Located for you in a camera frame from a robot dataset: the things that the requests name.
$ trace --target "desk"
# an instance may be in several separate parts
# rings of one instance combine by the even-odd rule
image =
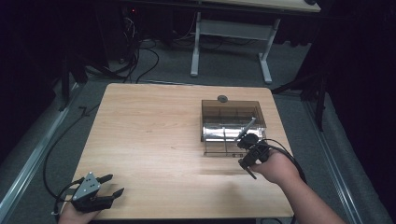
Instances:
[[[215,2],[222,4],[234,4],[245,7],[264,7],[282,10],[295,10],[303,12],[320,12],[317,4],[308,5],[304,0],[205,0],[202,2]],[[220,35],[236,38],[255,39],[265,41],[263,52],[259,53],[259,61],[262,67],[262,75],[267,84],[272,83],[272,78],[268,68],[267,57],[273,44],[280,18],[276,18],[272,24],[248,24],[228,21],[201,20],[201,12],[197,13],[195,24],[195,45],[192,53],[191,76],[198,76],[200,57],[200,35]]]
[[[292,216],[282,190],[238,158],[204,156],[201,103],[221,94],[259,101],[267,137],[290,148],[268,89],[110,84],[74,176],[113,174],[104,195],[125,188],[98,219]]]

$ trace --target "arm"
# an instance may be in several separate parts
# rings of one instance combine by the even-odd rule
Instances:
[[[299,223],[345,223],[305,184],[294,164],[280,152],[270,150],[268,161],[250,169],[280,186]]]
[[[59,218],[59,224],[87,224],[93,220],[100,211],[91,213],[81,213],[71,203],[67,203],[64,206],[61,217]]]

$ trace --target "human hand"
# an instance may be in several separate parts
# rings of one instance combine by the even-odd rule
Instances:
[[[251,165],[250,170],[262,174],[268,181],[278,185],[282,185],[285,181],[300,179],[295,165],[274,149],[270,149],[268,161]]]
[[[61,213],[61,217],[59,219],[59,224],[87,224],[91,220],[93,220],[100,211],[90,212],[90,213],[82,213],[76,210],[76,208],[71,203],[67,203],[64,206],[64,209]]]

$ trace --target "forearm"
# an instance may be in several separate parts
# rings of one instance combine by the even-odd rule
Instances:
[[[299,223],[345,223],[302,180],[286,181],[279,186],[288,198]]]

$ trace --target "metal object in box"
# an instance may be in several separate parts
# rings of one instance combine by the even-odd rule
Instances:
[[[202,101],[201,141],[206,156],[244,157],[246,151],[236,146],[235,138],[256,119],[247,131],[265,138],[265,121],[257,101]]]

